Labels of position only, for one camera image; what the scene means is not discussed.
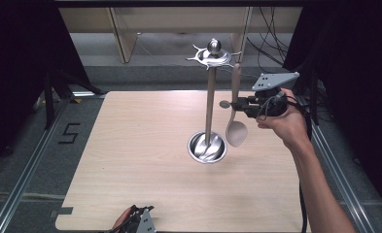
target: aluminum rail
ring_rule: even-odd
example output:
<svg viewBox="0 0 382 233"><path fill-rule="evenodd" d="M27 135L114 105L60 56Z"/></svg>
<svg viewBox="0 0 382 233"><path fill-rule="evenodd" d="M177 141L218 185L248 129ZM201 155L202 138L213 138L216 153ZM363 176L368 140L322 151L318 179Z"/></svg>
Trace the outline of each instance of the aluminum rail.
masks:
<svg viewBox="0 0 382 233"><path fill-rule="evenodd" d="M57 123L61 115L63 114L66 106L68 105L68 103L69 103L68 100L62 100L61 103L59 104L56 111L56 118L54 119L51 127L46 129L45 132L43 133L41 139L39 140L38 145L36 146L36 149L33 151L32 155L30 156L26 164L26 167L21 173L15 187L13 188L7 201L2 207L2 210L0 211L0 233L5 232L6 228L8 227L17 209L17 206L20 203L20 199L24 193L24 190L27 188L29 182L31 181L33 174L35 173L37 166L39 165L43 157L45 149L49 144L52 134L57 127Z"/></svg>
<svg viewBox="0 0 382 233"><path fill-rule="evenodd" d="M304 105L305 101L303 98L297 97L296 99L301 105ZM368 219L368 216L366 215L366 211L363 205L361 204L354 189L349 184L344 173L342 172L342 169L339 163L337 162L332 150L330 149L330 146L326 138L324 137L324 134L321 131L320 126L316 125L313 121L312 121L312 136L328 168L330 169L330 173L332 174L332 177L335 180L336 185L338 186L339 192L344 198L344 202L346 206L348 207L359 231L364 233L375 232L371 222Z"/></svg>

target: metal pole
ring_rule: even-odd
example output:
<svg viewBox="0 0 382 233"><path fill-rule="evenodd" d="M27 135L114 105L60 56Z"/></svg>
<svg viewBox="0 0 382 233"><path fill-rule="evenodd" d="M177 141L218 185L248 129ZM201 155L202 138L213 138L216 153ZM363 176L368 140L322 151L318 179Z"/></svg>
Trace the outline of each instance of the metal pole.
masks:
<svg viewBox="0 0 382 233"><path fill-rule="evenodd" d="M205 128L205 145L210 146L212 114L214 110L215 84L216 84L216 67L209 68L208 76L208 99L206 104L206 128Z"/></svg>

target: human arm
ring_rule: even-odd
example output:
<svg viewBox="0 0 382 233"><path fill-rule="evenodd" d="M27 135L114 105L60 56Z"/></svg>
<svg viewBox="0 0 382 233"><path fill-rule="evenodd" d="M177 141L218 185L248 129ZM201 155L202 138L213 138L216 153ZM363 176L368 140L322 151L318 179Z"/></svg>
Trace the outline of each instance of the human arm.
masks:
<svg viewBox="0 0 382 233"><path fill-rule="evenodd" d="M290 90L284 92L293 97ZM306 133L302 114L293 106L280 116L257 118L259 128L273 129L291 151L313 232L355 232L330 191L321 164Z"/></svg>
<svg viewBox="0 0 382 233"><path fill-rule="evenodd" d="M130 210L131 210L131 207L127 208L119 217L118 219L115 221L115 224L114 226L112 227L112 229L114 230L115 228L117 228L118 226L120 226L128 217L129 217L129 214L130 214Z"/></svg>

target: metal bracket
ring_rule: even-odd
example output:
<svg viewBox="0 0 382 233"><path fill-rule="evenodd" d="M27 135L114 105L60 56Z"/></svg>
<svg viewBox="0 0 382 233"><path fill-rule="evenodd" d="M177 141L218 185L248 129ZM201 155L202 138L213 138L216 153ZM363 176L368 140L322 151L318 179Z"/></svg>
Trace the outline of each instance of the metal bracket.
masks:
<svg viewBox="0 0 382 233"><path fill-rule="evenodd" d="M260 74L260 78L252 86L252 90L254 91L268 90L282 83L286 83L291 80L297 79L298 77L299 77L298 72L283 73L283 74Z"/></svg>
<svg viewBox="0 0 382 233"><path fill-rule="evenodd" d="M156 232L154 222L152 221L151 214L149 213L149 210L146 209L143 214L142 218L140 219L140 223L138 226L138 229L136 233L153 233Z"/></svg>

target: ladle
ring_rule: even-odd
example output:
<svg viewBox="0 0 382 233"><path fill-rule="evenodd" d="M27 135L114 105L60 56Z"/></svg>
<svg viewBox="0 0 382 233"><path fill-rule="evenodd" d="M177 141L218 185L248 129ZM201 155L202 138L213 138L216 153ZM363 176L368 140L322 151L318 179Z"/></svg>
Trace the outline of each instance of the ladle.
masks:
<svg viewBox="0 0 382 233"><path fill-rule="evenodd" d="M238 94L239 94L239 86L241 80L241 67L239 63L236 63L233 66L232 72L232 103L237 103ZM236 121L235 119L236 111L232 108L232 112L230 114L229 123L226 127L226 139L227 142L237 148L242 145L245 141L246 136L248 135L248 128L246 125L240 121Z"/></svg>

